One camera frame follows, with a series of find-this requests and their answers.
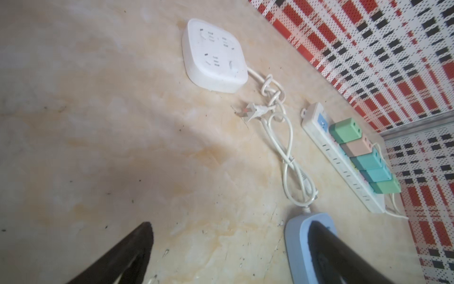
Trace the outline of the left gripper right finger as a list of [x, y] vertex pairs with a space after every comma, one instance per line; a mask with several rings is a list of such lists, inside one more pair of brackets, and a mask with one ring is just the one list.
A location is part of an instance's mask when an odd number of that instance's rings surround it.
[[315, 277], [319, 284], [392, 283], [322, 223], [311, 223], [308, 241]]

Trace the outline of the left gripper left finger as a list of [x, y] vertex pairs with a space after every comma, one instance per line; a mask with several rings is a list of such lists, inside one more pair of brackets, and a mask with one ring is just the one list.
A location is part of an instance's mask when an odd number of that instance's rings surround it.
[[141, 223], [71, 284], [141, 284], [154, 244], [150, 222]]

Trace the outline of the blue square power strip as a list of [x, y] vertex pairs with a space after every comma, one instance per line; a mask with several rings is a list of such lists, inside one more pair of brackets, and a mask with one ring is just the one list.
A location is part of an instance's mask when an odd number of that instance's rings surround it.
[[327, 213], [310, 213], [290, 219], [285, 226], [285, 243], [294, 284], [318, 284], [309, 250], [309, 228], [318, 221], [337, 235], [335, 224]]

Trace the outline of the green plug adapter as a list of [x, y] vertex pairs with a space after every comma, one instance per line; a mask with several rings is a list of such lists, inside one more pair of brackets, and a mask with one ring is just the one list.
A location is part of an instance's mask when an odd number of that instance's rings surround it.
[[339, 144], [349, 143], [362, 137], [362, 130], [353, 118], [332, 124], [329, 127], [329, 133]]
[[399, 194], [402, 191], [400, 182], [394, 175], [389, 181], [371, 182], [370, 186], [376, 194]]

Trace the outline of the teal plug adapter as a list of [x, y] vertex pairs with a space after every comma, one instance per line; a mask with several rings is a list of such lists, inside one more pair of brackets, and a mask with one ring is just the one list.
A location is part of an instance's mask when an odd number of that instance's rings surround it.
[[380, 168], [360, 170], [360, 173], [369, 183], [390, 181], [393, 178], [393, 174], [386, 164]]
[[376, 148], [371, 153], [351, 157], [351, 162], [358, 170], [379, 169], [384, 166], [384, 162]]

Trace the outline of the teal plug adapter front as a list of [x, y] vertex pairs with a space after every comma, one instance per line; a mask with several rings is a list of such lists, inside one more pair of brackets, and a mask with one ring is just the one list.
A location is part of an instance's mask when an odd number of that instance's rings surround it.
[[351, 162], [358, 170], [379, 169], [384, 166], [384, 162], [376, 148], [371, 153], [351, 157]]

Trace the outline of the pink plug adapter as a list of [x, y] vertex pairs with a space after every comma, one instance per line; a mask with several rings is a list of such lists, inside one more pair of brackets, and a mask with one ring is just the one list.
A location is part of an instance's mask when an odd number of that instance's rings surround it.
[[348, 157], [370, 154], [373, 149], [370, 139], [365, 134], [363, 134], [359, 139], [340, 144], [340, 146]]

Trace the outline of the long white power strip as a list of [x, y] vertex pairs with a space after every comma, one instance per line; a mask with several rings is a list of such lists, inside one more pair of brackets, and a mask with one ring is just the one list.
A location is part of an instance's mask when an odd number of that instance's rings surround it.
[[358, 199], [372, 213], [385, 213], [385, 199], [376, 194], [369, 183], [351, 163], [350, 158], [329, 133], [333, 120], [321, 103], [317, 102], [301, 110], [301, 127], [312, 139], [331, 165], [340, 174]]

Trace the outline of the white square power strip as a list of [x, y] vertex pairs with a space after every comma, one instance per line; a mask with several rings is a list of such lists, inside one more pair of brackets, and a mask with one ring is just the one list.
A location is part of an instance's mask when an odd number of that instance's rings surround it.
[[182, 37], [184, 67], [189, 79], [209, 91], [235, 93], [248, 80], [239, 41], [206, 21], [188, 21]]

